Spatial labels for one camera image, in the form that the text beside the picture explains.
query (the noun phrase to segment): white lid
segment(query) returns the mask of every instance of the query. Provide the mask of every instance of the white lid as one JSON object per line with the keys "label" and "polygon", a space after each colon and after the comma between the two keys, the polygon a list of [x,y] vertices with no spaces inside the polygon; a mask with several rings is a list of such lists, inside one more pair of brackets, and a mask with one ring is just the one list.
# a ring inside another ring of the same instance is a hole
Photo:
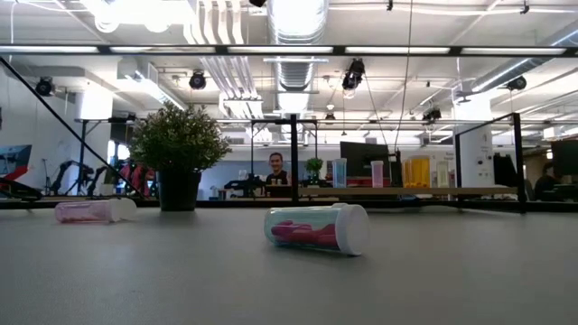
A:
{"label": "white lid", "polygon": [[131,199],[110,199],[110,222],[130,219],[136,213],[136,204]]}
{"label": "white lid", "polygon": [[341,208],[335,221],[340,251],[348,255],[361,255],[369,242],[368,213],[357,204],[336,208]]}

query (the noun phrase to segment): wooden shelf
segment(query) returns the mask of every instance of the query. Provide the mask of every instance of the wooden shelf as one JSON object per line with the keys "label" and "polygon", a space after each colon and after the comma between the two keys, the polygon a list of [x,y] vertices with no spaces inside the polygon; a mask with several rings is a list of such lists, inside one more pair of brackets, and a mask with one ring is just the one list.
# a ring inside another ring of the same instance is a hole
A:
{"label": "wooden shelf", "polygon": [[431,188],[431,189],[413,189],[413,188],[301,188],[300,195],[491,195],[491,194],[517,194],[517,188]]}

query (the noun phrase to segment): colorful container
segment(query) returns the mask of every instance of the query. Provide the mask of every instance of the colorful container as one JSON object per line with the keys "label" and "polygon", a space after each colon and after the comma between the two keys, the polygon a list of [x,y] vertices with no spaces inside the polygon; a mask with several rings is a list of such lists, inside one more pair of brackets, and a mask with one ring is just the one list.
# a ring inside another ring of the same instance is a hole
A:
{"label": "colorful container", "polygon": [[136,205],[130,199],[62,202],[54,208],[55,217],[61,223],[117,222],[133,217],[135,212]]}
{"label": "colorful container", "polygon": [[404,162],[404,187],[429,188],[430,157],[416,156]]}
{"label": "colorful container", "polygon": [[368,214],[359,205],[273,208],[265,216],[265,236],[278,246],[361,255],[369,241]]}

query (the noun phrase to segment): computer monitor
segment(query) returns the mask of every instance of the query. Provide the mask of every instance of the computer monitor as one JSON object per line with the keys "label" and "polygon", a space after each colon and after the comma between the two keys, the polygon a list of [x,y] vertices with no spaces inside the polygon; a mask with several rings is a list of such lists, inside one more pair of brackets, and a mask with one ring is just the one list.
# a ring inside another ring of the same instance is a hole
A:
{"label": "computer monitor", "polygon": [[552,155],[556,175],[578,175],[578,140],[552,142]]}
{"label": "computer monitor", "polygon": [[31,145],[8,145],[0,147],[0,177],[13,173],[23,174],[28,170]]}
{"label": "computer monitor", "polygon": [[383,161],[383,177],[389,177],[389,151],[383,144],[341,142],[341,158],[347,159],[348,177],[371,177],[371,162]]}

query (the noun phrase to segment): clear plastic jar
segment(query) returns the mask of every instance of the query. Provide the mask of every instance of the clear plastic jar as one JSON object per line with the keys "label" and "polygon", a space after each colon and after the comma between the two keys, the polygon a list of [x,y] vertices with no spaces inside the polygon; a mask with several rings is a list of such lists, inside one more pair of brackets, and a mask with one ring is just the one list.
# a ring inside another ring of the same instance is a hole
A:
{"label": "clear plastic jar", "polygon": [[383,187],[383,161],[371,162],[371,183],[374,188]]}
{"label": "clear plastic jar", "polygon": [[347,187],[347,159],[345,158],[333,161],[333,187],[335,189]]}
{"label": "clear plastic jar", "polygon": [[273,208],[265,217],[265,236],[278,246],[361,255],[369,241],[369,218],[363,207],[345,203]]}
{"label": "clear plastic jar", "polygon": [[62,202],[54,208],[55,217],[61,223],[117,222],[133,217],[135,212],[136,205],[130,199]]}

